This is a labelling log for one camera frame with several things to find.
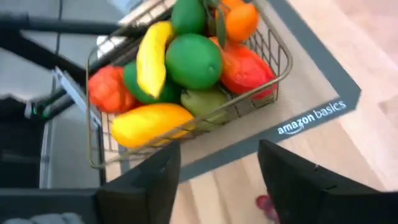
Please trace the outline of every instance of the green fruit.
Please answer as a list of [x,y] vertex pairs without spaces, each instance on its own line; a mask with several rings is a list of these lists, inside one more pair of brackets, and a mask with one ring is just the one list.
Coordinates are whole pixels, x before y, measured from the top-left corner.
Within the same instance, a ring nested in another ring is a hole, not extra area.
[[203,33],[206,24],[206,11],[200,1],[178,0],[174,4],[172,26],[177,35]]
[[198,34],[184,34],[173,40],[166,51],[165,65],[173,81],[191,90],[212,87],[223,70],[219,48]]
[[[194,116],[203,116],[227,102],[226,95],[217,88],[209,90],[187,90],[181,94],[181,104]],[[226,111],[220,111],[207,121],[198,123],[197,129],[211,131],[229,120]]]
[[181,88],[170,79],[166,79],[158,99],[144,93],[137,84],[137,63],[135,61],[124,67],[123,82],[129,92],[141,103],[178,103],[180,101]]

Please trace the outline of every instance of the wooden floor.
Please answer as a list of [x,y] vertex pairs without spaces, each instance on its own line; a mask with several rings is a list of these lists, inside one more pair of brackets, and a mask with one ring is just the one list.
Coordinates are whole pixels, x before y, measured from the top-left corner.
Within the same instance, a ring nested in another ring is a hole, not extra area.
[[[357,110],[280,145],[375,189],[398,190],[398,1],[289,2],[362,95]],[[172,223],[270,223],[254,204],[265,192],[251,154],[180,184]]]

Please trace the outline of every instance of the metal wire basket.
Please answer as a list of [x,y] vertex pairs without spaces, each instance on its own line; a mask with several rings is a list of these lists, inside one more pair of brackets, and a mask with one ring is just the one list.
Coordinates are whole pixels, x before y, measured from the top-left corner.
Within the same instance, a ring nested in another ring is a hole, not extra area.
[[[136,26],[140,23],[153,24],[157,21],[164,21],[170,19],[172,5],[174,4],[174,2],[175,0],[170,0],[170,1],[160,0],[154,2],[151,6],[147,7],[144,11],[136,15],[135,18],[129,22],[129,25]],[[254,35],[252,35],[246,41],[245,44],[251,50],[255,51],[264,61],[266,61],[270,65],[271,69],[276,75],[275,79],[273,79],[269,83],[266,83],[263,86],[260,86],[259,88],[251,90],[239,96],[231,93],[226,88],[223,88],[223,86],[220,86],[221,89],[228,95],[229,100],[227,103],[220,106],[217,110],[214,110],[211,113],[206,114],[205,116],[196,117],[195,119],[189,121],[188,123],[181,125],[169,131],[168,133],[149,141],[147,144],[143,145],[138,149],[126,149],[124,150],[124,152],[121,152],[119,149],[115,149],[114,147],[115,144],[113,144],[114,140],[112,139],[112,136],[109,131],[109,126],[111,125],[114,116],[112,114],[102,113],[101,115],[102,118],[100,119],[102,122],[98,124],[99,126],[98,129],[100,134],[98,134],[97,137],[101,135],[107,136],[104,144],[109,145],[109,149],[105,150],[115,152],[116,156],[114,156],[111,159],[108,159],[107,161],[103,160],[100,161],[99,163],[94,162],[93,151],[95,150],[95,148],[98,148],[99,150],[104,150],[104,149],[103,146],[95,147],[92,144],[93,142],[92,123],[87,122],[88,154],[90,158],[90,166],[95,169],[103,169],[108,164],[111,164],[113,162],[119,162],[124,160],[142,161],[145,158],[151,156],[159,149],[161,149],[164,146],[164,144],[168,142],[165,140],[169,141],[176,140],[174,138],[171,138],[171,136],[180,132],[181,130],[186,131],[188,134],[178,138],[177,140],[186,141],[189,139],[193,139],[198,135],[208,132],[208,131],[199,131],[197,129],[192,129],[191,128],[192,126],[195,126],[199,123],[220,125],[212,123],[211,121],[208,120],[212,116],[216,116],[218,113],[227,112],[229,116],[228,122],[230,122],[252,111],[258,110],[259,108],[262,108],[268,105],[269,103],[275,102],[275,100],[277,100],[278,97],[278,88],[279,88],[278,83],[289,74],[292,68],[292,55],[289,52],[288,48],[286,47],[284,41],[280,38],[279,34],[277,33],[276,29],[272,25],[269,18],[264,14],[264,10],[262,9],[262,7],[257,2],[254,2],[254,4],[256,5],[262,20],[260,21],[258,30],[255,32]],[[90,70],[90,66],[95,62],[95,60],[98,59],[97,53],[100,52],[101,54],[103,54],[103,52],[101,52],[101,49],[112,48],[112,50],[106,52],[106,54],[114,55],[113,57],[114,60],[111,62],[112,65],[125,65],[129,63],[131,60],[134,60],[136,58],[138,47],[142,37],[139,39],[120,39],[120,37],[116,37],[122,31],[123,30],[118,30],[113,35],[108,36],[101,44],[95,47],[93,51],[90,53],[86,65],[87,82],[89,76],[92,75],[89,74],[88,72]],[[261,100],[254,100],[256,98],[254,96],[264,91],[271,91],[271,94],[267,95],[265,98]],[[90,121],[93,120],[92,118],[93,113],[90,113],[90,108],[92,108],[93,106],[91,106],[90,102],[88,101],[88,96],[90,93],[88,93],[87,91],[86,94],[87,94],[86,103],[88,108],[87,120]]]

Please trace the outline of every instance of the metal rack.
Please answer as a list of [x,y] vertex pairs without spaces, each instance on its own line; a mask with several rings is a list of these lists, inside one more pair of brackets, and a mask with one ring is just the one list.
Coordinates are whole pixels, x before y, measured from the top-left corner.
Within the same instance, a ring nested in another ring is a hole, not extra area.
[[[151,25],[158,21],[168,20],[171,16],[172,12],[172,5],[174,1],[168,0],[160,0],[154,2],[151,6],[147,9],[139,13],[133,20],[129,22],[129,26],[138,26],[141,24],[148,24]],[[186,141],[189,139],[193,139],[201,134],[207,133],[207,131],[198,131],[196,129],[192,129],[193,125],[199,122],[207,122],[208,118],[217,115],[218,113],[224,113],[225,111],[229,114],[229,121],[234,119],[238,119],[246,114],[258,110],[269,103],[275,102],[278,97],[278,83],[283,80],[290,72],[292,68],[292,55],[288,50],[287,46],[285,45],[284,41],[280,38],[279,34],[277,33],[275,27],[272,25],[272,22],[269,18],[264,14],[264,10],[262,7],[254,1],[254,4],[257,7],[261,15],[261,21],[258,27],[258,30],[254,35],[252,35],[245,44],[253,51],[255,51],[264,61],[266,61],[273,72],[276,75],[276,78],[273,79],[271,82],[266,83],[259,88],[251,90],[243,95],[235,95],[229,92],[226,88],[221,86],[221,89],[228,95],[229,101],[224,105],[220,106],[217,110],[208,113],[205,116],[196,117],[195,119],[189,121],[188,123],[181,125],[168,133],[159,136],[144,146],[138,149],[124,149],[123,147],[115,147],[114,139],[111,136],[109,131],[109,126],[112,123],[114,116],[112,114],[105,114],[102,113],[101,115],[101,122],[97,123],[99,126],[98,131],[101,135],[106,136],[106,141],[103,142],[109,146],[109,149],[103,149],[102,146],[94,147],[91,140],[92,132],[92,123],[87,122],[87,133],[88,133],[88,155],[90,157],[90,166],[95,169],[104,169],[107,165],[120,162],[120,161],[142,161],[145,158],[149,157],[159,149],[161,149],[164,145],[159,144],[160,142],[168,142],[166,140],[174,140],[171,138],[175,133],[178,133],[181,130],[188,131],[188,134],[178,138],[179,141]],[[114,34],[108,36],[105,41],[95,47],[90,56],[87,60],[86,64],[86,82],[88,83],[88,79],[90,77],[89,71],[90,67],[95,61],[97,60],[97,54],[105,54],[109,55],[112,54],[113,61],[111,62],[112,65],[119,65],[123,66],[129,63],[131,60],[134,60],[139,44],[141,39],[120,39],[115,38],[118,33],[123,32],[123,28],[116,31]],[[271,91],[272,94],[266,96],[261,100],[254,100],[253,97],[259,93],[264,91]],[[86,104],[87,104],[87,120],[93,120],[92,118],[92,110],[94,110],[93,106],[90,105],[88,101],[88,96],[90,93],[86,92]],[[107,161],[101,161],[99,164],[96,164],[93,160],[93,151],[95,149],[98,150],[106,150],[110,152],[115,152],[117,156],[114,156],[112,159],[108,159]]]

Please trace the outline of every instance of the green pear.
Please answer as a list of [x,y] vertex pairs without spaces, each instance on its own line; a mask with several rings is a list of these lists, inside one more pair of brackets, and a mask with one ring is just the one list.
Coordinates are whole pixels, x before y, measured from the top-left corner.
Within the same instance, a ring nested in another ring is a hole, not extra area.
[[[181,94],[181,104],[191,112],[192,115],[206,115],[227,102],[226,95],[218,88],[209,90],[186,90]],[[197,125],[197,129],[211,131],[229,120],[226,111],[220,111],[207,121],[202,121]]]

